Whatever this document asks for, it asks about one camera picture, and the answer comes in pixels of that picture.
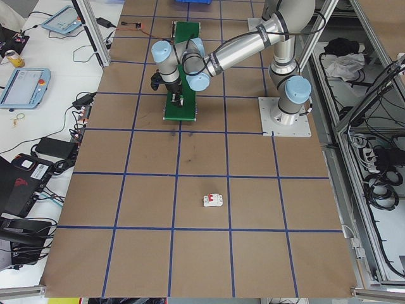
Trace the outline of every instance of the power adapter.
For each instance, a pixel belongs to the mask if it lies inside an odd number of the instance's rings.
[[[34,147],[36,153],[54,156],[63,160],[71,158],[77,151],[76,143],[49,137],[41,138]]]
[[[116,27],[110,21],[104,19],[103,17],[96,18],[96,22],[100,24],[102,27],[106,27],[107,29],[109,29],[110,27]]]
[[[87,105],[91,104],[93,102],[93,98],[96,94],[97,94],[97,92],[88,93],[88,94],[80,97],[79,99],[76,99],[74,102],[72,102],[72,105],[76,109],[79,110],[82,106],[87,106]]]

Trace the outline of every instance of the cloth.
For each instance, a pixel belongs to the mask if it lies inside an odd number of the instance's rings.
[[[25,19],[0,0],[0,24],[2,27],[19,32],[25,24]]]
[[[349,54],[336,58],[330,66],[327,67],[328,77],[337,77],[343,81],[356,80],[360,71],[365,65],[363,54]]]
[[[360,45],[357,41],[350,41],[346,38],[336,38],[329,41],[328,45],[324,47],[327,54],[336,56],[345,56],[351,53],[357,54]]]

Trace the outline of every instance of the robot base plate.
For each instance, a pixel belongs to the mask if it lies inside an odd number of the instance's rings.
[[[264,136],[311,137],[307,116],[300,116],[294,125],[280,125],[270,117],[270,109],[277,106],[279,98],[259,97],[261,129]]]

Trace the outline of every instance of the soda can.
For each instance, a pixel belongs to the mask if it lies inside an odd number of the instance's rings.
[[[9,49],[5,52],[5,57],[13,64],[16,68],[22,68],[25,66],[24,59],[14,50]]]

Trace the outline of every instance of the black bag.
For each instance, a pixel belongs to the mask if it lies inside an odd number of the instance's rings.
[[[28,39],[30,39],[30,36],[21,35],[18,32],[2,27],[0,24],[0,56],[4,57],[5,52],[9,49],[21,54]]]
[[[324,47],[327,54],[336,56],[345,56],[348,54],[358,54],[360,45],[357,41],[350,41],[346,38],[336,38],[331,40],[327,46]]]

